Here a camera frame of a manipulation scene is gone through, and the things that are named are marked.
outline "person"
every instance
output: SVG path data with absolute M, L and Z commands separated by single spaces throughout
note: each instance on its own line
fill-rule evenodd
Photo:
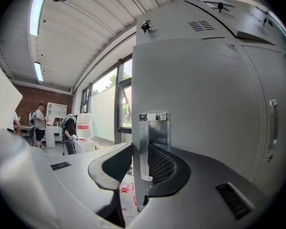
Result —
M 76 135 L 75 132 L 75 123 L 76 118 L 72 116 L 66 123 L 66 127 L 64 128 L 64 139 L 66 141 L 67 151 L 69 155 L 74 154 L 74 141 L 71 136 Z
M 20 123 L 19 123 L 19 119 L 17 117 L 16 112 L 14 111 L 14 113 L 12 114 L 12 117 L 10 119 L 10 122 L 8 124 L 7 130 L 11 133 L 15 133 L 15 129 L 14 129 L 14 122 L 16 124 L 16 134 L 18 135 L 20 133 Z
M 35 111 L 35 133 L 36 133 L 36 147 L 42 149 L 41 140 L 44 137 L 44 132 L 46 129 L 46 118 L 43 116 L 42 111 L 44 110 L 45 105 L 39 104 L 38 109 Z

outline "chair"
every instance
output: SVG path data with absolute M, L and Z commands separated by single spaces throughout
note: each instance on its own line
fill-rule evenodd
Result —
M 30 144 L 30 146 L 34 146 L 34 141 L 33 141 L 33 137 L 34 137 L 34 127 L 28 131 L 29 135 L 25 135 L 23 138 L 25 140 L 27 140 L 27 142 Z

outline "door handle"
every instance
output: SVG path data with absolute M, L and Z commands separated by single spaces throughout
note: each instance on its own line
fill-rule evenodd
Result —
M 274 149 L 277 146 L 278 136 L 278 110 L 277 100 L 273 99 L 269 101 L 270 105 L 270 142 L 269 149 Z

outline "ceiling light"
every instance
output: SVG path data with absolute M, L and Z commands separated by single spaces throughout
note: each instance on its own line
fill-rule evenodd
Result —
M 37 36 L 39 32 L 39 21 L 43 3 L 44 0 L 34 0 L 32 4 L 30 17 L 30 34 L 34 36 Z
M 34 65 L 35 65 L 35 71 L 36 71 L 36 74 L 37 74 L 38 81 L 43 82 L 43 77 L 42 77 L 42 73 L 41 73 L 40 63 L 35 62 Z

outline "metal bracket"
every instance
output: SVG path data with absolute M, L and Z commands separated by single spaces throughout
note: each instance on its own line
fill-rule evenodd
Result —
M 273 159 L 273 153 L 271 153 L 268 157 L 267 157 L 267 162 L 270 162 Z
M 139 114 L 140 121 L 169 121 L 169 113 L 146 113 Z
M 269 105 L 270 105 L 270 106 L 275 106 L 275 105 L 277 105 L 277 100 L 276 100 L 276 99 L 270 100 L 270 101 L 269 101 Z

